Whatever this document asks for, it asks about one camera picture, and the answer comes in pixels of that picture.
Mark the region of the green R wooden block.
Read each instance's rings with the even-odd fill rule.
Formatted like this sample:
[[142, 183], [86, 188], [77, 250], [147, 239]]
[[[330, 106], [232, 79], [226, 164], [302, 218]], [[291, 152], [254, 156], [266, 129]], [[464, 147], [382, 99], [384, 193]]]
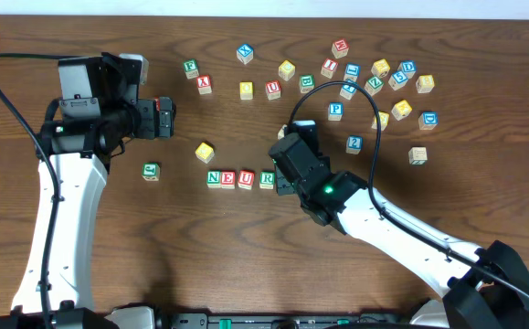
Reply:
[[259, 177], [259, 187], [261, 189], [273, 189], [276, 182], [276, 176], [274, 172], [262, 171]]

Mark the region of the red E wooden block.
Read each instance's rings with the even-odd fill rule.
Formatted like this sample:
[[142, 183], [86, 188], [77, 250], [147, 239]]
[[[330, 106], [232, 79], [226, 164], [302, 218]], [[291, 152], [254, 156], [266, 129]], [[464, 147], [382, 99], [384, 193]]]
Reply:
[[234, 171], [222, 171], [220, 184], [223, 189], [234, 189], [236, 187], [236, 173]]

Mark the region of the green N wooden block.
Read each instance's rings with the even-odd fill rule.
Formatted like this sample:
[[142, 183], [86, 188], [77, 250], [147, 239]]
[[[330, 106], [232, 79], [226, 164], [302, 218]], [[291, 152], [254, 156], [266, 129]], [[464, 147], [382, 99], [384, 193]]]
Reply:
[[221, 174], [219, 170], [210, 170], [207, 172], [206, 185], [208, 188], [220, 188], [221, 187]]

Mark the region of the blue P wooden block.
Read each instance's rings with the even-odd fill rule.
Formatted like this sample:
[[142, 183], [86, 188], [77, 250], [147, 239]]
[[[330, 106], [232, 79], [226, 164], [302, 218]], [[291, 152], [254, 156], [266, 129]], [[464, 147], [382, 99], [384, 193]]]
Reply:
[[344, 115], [344, 106], [341, 102], [331, 102], [328, 106], [328, 120], [340, 121]]

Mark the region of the yellow S wooden block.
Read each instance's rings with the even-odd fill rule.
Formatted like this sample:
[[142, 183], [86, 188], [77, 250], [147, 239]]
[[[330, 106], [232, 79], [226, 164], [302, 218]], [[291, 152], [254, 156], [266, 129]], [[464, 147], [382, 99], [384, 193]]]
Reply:
[[371, 128], [374, 130], [384, 131], [388, 126], [390, 115], [387, 112], [379, 111], [377, 115], [374, 116]]

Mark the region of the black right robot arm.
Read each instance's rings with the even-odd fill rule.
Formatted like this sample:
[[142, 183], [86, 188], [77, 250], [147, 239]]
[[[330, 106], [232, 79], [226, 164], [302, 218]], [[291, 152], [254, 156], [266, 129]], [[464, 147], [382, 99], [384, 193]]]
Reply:
[[447, 235], [392, 205], [365, 180], [324, 164], [277, 173], [321, 226], [360, 239], [414, 272], [439, 297], [413, 324], [448, 328], [529, 328], [529, 270], [496, 240], [488, 248]]

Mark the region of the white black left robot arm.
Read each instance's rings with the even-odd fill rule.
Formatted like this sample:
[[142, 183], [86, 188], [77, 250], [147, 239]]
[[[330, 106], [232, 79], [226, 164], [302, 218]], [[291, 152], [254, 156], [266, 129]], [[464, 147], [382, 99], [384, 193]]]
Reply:
[[90, 258], [95, 220], [107, 184], [112, 146], [90, 135], [169, 138], [176, 107], [168, 97], [102, 111], [95, 98], [55, 100], [42, 131], [47, 159], [38, 167], [40, 199], [26, 273], [0, 328], [162, 328], [159, 312], [130, 304], [95, 313]]

